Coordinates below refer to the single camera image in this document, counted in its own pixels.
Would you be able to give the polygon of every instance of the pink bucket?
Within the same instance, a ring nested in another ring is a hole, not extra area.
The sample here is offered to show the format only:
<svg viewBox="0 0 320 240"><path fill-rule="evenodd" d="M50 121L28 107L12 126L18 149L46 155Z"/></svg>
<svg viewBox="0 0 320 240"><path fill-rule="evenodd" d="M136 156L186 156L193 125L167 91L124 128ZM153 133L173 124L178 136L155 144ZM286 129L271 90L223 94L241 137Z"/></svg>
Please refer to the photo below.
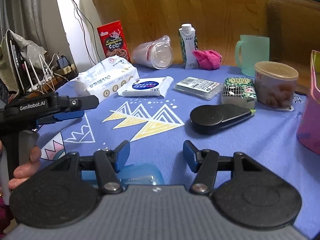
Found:
<svg viewBox="0 0 320 240"><path fill-rule="evenodd" d="M320 91L316 84L315 65L319 64L320 52L311 54L311 88L297 137L305 147L320 155Z"/></svg>

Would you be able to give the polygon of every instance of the wet wipes pack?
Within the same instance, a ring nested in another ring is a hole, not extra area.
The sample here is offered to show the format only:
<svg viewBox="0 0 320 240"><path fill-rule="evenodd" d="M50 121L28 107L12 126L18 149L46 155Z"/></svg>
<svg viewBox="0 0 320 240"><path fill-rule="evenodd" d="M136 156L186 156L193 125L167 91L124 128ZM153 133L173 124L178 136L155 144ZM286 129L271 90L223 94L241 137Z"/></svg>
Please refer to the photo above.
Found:
<svg viewBox="0 0 320 240"><path fill-rule="evenodd" d="M138 70L125 58L108 57L85 72L79 73L74 85L78 96L95 95L99 102L117 93L129 82L139 79Z"/></svg>
<svg viewBox="0 0 320 240"><path fill-rule="evenodd" d="M162 78L141 78L137 81L130 81L118 90L121 97L150 97L163 96L173 82L172 77Z"/></svg>

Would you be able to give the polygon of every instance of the black cable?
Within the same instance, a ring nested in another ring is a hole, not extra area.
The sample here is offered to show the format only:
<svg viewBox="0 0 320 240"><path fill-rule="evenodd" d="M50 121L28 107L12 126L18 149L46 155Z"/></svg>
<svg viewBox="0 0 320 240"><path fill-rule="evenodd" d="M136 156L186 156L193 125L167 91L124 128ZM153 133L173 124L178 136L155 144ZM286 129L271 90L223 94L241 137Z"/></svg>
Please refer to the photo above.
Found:
<svg viewBox="0 0 320 240"><path fill-rule="evenodd" d="M81 18L81 16L79 15L78 11L84 16L84 18L85 18L85 19L89 22L89 24L91 25L92 33L93 33L93 38L94 38L94 45L95 45L95 48L96 48L96 51L97 51L97 55L98 55L100 61L102 61L102 59L100 58L99 52L98 52L97 42L96 42L96 36L94 35L94 28L93 28L92 23L91 23L91 22L89 21L89 19L82 13L82 11L78 8L78 5L77 5L77 3L75 2L75 0L72 0L72 2L73 2L73 4L74 4L74 6L76 6L76 11L77 11L78 16L80 17L81 23L82 23L82 18Z"/></svg>
<svg viewBox="0 0 320 240"><path fill-rule="evenodd" d="M86 50L87 50L87 52L88 52L89 59L93 62L93 64L96 65L96 63L94 62L94 60L93 60L93 59L91 58L91 56L90 56L90 52L89 52L89 49L88 49L88 46L87 46L87 42L86 42L86 40L85 40L85 31L84 31L84 26L83 26L83 20L82 20L80 14L78 13L78 5L77 5L77 3L75 2L75 0L71 0L71 1L72 1L72 3L73 3L73 6L74 6L74 7L76 6L77 15L80 17L80 20L81 20L82 31L83 31L83 36L84 36L84 44L85 44L85 48L86 48Z"/></svg>
<svg viewBox="0 0 320 240"><path fill-rule="evenodd" d="M92 23L87 19L87 17L79 10L79 12L84 16L84 18L86 18L86 20L90 23L91 25L91 28L92 28L92 32L93 32L93 38L94 38L94 44L95 44L95 47L96 47L96 51L97 51L97 54L98 54L98 57L100 59L100 61L102 61L102 59L100 58L99 56L99 52L98 52L98 48L97 48L97 43L96 43L96 35L94 35L94 28L92 26Z"/></svg>

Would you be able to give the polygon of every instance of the red snack box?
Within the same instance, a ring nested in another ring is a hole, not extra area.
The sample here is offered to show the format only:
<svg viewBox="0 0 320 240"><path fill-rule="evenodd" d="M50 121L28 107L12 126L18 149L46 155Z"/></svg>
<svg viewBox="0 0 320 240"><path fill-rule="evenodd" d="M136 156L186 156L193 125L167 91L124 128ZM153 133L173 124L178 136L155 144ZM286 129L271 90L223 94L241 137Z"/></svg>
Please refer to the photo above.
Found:
<svg viewBox="0 0 320 240"><path fill-rule="evenodd" d="M120 21L111 22L97 28L106 57L118 55L130 61Z"/></svg>

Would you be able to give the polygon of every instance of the charger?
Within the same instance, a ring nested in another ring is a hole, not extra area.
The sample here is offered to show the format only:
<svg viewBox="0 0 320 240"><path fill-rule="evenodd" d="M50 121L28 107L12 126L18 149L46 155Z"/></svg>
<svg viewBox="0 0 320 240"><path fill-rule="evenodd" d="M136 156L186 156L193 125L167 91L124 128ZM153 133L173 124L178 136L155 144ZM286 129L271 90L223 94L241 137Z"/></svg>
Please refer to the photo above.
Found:
<svg viewBox="0 0 320 240"><path fill-rule="evenodd" d="M71 66L70 62L68 61L67 57L66 56L61 56L61 58L59 58L57 60L57 65L58 65L58 69L62 69L66 66Z"/></svg>

